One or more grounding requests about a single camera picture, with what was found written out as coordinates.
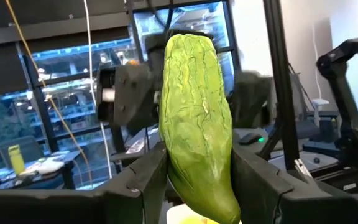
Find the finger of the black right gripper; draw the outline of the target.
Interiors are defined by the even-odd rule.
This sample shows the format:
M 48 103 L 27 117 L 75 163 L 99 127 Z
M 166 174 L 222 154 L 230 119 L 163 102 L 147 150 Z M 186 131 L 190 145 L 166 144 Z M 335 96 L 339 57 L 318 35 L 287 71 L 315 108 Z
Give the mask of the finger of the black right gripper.
M 269 102 L 272 78 L 255 70 L 237 71 L 234 77 L 233 120 L 235 128 L 257 128 L 265 123 L 264 104 Z

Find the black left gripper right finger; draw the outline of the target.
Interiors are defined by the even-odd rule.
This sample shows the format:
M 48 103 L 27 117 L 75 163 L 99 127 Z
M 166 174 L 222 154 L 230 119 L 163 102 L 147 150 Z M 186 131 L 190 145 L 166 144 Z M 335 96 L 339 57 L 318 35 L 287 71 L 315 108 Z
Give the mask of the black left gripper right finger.
M 232 187 L 242 223 L 358 223 L 358 195 L 300 180 L 256 154 L 232 149 Z

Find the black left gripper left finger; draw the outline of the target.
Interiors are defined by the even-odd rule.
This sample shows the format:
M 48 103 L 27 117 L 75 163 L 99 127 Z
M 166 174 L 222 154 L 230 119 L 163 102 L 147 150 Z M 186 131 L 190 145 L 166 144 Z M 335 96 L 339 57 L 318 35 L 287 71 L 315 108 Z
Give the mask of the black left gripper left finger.
M 0 190 L 0 224 L 158 223 L 167 161 L 159 142 L 93 190 Z

